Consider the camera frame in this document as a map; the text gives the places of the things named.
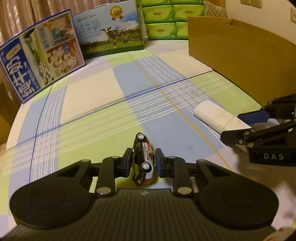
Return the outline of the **open cardboard carton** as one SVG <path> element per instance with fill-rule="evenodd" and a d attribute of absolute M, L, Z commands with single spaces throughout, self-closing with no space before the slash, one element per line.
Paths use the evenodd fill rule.
<path fill-rule="evenodd" d="M 2 69 L 0 81 L 1 144 L 3 144 L 8 140 L 11 127 L 20 108 L 21 102 Z"/>

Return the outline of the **single wall outlet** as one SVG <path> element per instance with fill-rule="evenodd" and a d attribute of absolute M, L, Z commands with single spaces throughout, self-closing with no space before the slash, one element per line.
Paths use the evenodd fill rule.
<path fill-rule="evenodd" d="M 290 9 L 290 19 L 292 22 L 296 23 L 296 9 Z"/>

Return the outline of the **brown cardboard box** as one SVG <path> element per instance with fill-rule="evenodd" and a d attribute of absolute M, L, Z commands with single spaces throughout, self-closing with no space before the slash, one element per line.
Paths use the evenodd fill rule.
<path fill-rule="evenodd" d="M 295 44 L 227 18 L 189 17 L 189 54 L 259 104 L 295 93 Z"/>

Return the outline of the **cow picture milk box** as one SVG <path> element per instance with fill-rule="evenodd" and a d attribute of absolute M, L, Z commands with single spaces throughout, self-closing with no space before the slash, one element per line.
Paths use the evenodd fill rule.
<path fill-rule="evenodd" d="M 144 49 L 136 1 L 97 6 L 73 16 L 79 45 L 86 59 Z"/>

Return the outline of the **white oblong case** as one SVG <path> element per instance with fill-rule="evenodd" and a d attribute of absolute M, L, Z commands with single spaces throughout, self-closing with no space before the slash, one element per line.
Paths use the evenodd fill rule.
<path fill-rule="evenodd" d="M 224 108 L 210 100 L 198 104 L 193 110 L 194 116 L 214 129 L 218 134 L 223 131 L 244 130 L 251 127 Z"/>

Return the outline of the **blue milk carton box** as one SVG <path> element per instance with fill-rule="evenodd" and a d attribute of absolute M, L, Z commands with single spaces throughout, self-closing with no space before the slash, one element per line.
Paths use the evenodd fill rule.
<path fill-rule="evenodd" d="M 83 66 L 70 9 L 35 23 L 1 45 L 1 67 L 22 103 Z"/>

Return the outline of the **green tissue pack bundle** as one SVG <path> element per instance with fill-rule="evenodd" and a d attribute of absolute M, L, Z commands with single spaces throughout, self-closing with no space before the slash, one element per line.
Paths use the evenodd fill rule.
<path fill-rule="evenodd" d="M 188 18 L 204 16 L 200 0 L 137 1 L 149 40 L 187 40 Z"/>

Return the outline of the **checkered bed sheet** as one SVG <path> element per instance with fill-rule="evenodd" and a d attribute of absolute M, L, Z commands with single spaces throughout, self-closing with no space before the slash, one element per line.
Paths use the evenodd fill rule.
<path fill-rule="evenodd" d="M 139 132 L 166 155 L 235 169 L 234 152 L 193 114 L 205 100 L 234 115 L 259 107 L 191 57 L 186 40 L 87 60 L 18 110 L 1 155 L 1 235 L 15 227 L 9 200 L 18 188 L 81 159 L 120 156 Z"/>

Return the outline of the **beige quilted cushion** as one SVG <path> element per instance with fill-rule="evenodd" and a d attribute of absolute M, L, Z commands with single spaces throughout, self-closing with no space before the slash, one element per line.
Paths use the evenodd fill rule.
<path fill-rule="evenodd" d="M 204 1 L 204 15 L 206 17 L 228 18 L 225 8 L 216 6 L 209 1 Z"/>

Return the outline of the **double wall socket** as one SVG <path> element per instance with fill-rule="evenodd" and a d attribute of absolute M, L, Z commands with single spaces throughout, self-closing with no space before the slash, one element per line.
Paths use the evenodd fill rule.
<path fill-rule="evenodd" d="M 262 9 L 262 0 L 240 0 L 242 4 Z"/>

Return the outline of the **pink curtain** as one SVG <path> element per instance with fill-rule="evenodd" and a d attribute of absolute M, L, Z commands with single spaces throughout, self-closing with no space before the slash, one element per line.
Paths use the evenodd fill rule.
<path fill-rule="evenodd" d="M 113 2 L 109 0 L 0 0 L 1 44 L 23 29 L 63 10 L 70 9 L 75 15 Z"/>

